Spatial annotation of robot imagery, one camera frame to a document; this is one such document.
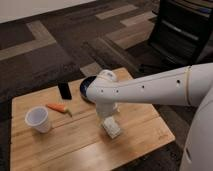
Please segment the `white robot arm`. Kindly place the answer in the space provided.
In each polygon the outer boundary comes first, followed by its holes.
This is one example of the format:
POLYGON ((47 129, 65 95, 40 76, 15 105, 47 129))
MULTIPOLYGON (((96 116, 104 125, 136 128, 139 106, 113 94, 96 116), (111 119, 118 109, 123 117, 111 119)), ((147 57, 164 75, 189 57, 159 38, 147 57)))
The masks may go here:
POLYGON ((111 115, 116 103, 199 106, 213 87, 213 63, 173 69, 137 79, 119 81, 102 70, 86 89, 97 113, 111 115))

